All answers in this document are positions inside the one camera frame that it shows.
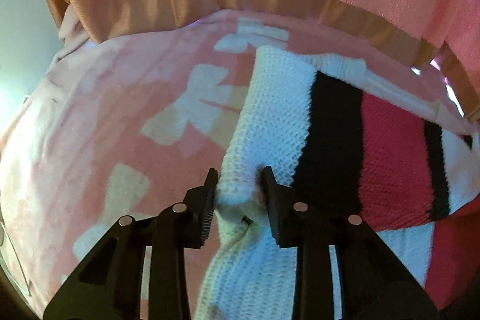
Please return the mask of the pink blanket with white bows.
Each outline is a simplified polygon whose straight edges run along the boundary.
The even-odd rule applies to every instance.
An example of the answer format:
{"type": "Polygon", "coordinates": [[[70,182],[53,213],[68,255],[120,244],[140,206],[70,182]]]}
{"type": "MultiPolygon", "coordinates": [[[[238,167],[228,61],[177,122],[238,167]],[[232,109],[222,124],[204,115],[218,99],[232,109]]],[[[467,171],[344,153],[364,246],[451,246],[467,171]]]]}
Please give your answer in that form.
{"type": "Polygon", "coordinates": [[[6,262],[36,314],[122,214],[150,217],[221,169],[259,48],[362,60],[417,97],[448,97],[434,67],[415,74],[365,40],[275,15],[224,10],[102,44],[66,19],[60,34],[64,48],[1,136],[6,262]]]}

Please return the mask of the white red black knit sweater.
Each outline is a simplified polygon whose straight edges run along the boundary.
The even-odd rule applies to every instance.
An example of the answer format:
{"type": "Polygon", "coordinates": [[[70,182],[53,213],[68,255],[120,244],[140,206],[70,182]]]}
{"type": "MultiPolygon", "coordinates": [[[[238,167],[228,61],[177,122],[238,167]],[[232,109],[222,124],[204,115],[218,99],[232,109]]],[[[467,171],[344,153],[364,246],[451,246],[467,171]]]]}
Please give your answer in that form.
{"type": "Polygon", "coordinates": [[[479,130],[446,96],[429,101],[358,59],[257,50],[216,195],[220,248],[197,319],[288,319],[296,251],[272,237],[260,172],[272,168],[307,232],[326,236],[356,215],[444,308],[479,269],[479,130]]]}

